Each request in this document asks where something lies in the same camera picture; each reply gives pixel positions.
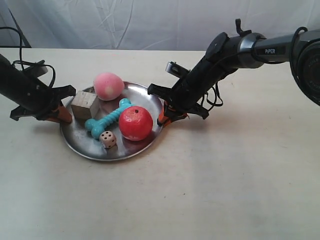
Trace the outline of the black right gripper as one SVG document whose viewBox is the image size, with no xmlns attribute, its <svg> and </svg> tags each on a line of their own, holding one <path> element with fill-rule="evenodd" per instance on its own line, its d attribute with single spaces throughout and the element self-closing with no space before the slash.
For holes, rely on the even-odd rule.
<svg viewBox="0 0 320 240">
<path fill-rule="evenodd" d="M 167 126 L 187 118 L 188 114 L 206 119 L 209 116 L 209 111 L 198 101 L 209 89 L 210 77 L 205 72 L 189 72 L 186 76 L 178 78 L 178 81 L 171 88 L 150 84 L 147 93 L 164 100 L 162 110 L 157 118 L 157 125 Z"/>
</svg>

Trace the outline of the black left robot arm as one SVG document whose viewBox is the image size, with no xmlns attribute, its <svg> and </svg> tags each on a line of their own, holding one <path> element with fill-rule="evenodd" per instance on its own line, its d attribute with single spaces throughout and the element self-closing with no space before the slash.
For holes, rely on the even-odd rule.
<svg viewBox="0 0 320 240">
<path fill-rule="evenodd" d="M 63 105 L 62 100 L 74 97 L 76 89 L 72 85 L 53 87 L 52 82 L 46 85 L 39 80 L 45 72 L 45 62 L 23 62 L 28 67 L 18 70 L 3 55 L 0 56 L 0 94 L 12 100 L 18 107 L 10 112 L 10 118 L 18 121 L 22 117 L 34 117 L 38 121 L 56 123 L 72 122 L 72 115 Z"/>
</svg>

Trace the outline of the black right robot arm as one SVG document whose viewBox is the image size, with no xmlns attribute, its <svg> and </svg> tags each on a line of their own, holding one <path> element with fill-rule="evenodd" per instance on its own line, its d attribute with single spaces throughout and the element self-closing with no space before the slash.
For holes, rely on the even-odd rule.
<svg viewBox="0 0 320 240">
<path fill-rule="evenodd" d="M 264 35 L 242 30 L 241 20 L 235 21 L 237 36 L 225 32 L 217 35 L 204 56 L 188 70 L 176 62 L 169 62 L 166 72 L 177 77 L 172 87 L 150 84 L 147 92 L 164 101 L 157 118 L 159 126 L 185 119 L 189 114 L 203 119 L 209 109 L 203 102 L 213 90 L 220 99 L 218 82 L 238 69 L 257 69 L 264 64 L 288 62 L 298 88 L 315 104 L 320 103 L 320 31 L 299 27 L 293 34 L 266 38 Z"/>
</svg>

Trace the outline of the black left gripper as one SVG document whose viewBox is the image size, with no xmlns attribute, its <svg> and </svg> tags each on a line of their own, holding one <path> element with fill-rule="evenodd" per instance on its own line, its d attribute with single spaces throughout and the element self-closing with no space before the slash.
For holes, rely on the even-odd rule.
<svg viewBox="0 0 320 240">
<path fill-rule="evenodd" d="M 5 72 L 0 75 L 0 94 L 18 104 L 10 112 L 10 118 L 15 121 L 22 117 L 54 123 L 73 120 L 62 103 L 63 99 L 76 95 L 76 89 L 71 85 L 51 88 L 22 72 Z"/>
</svg>

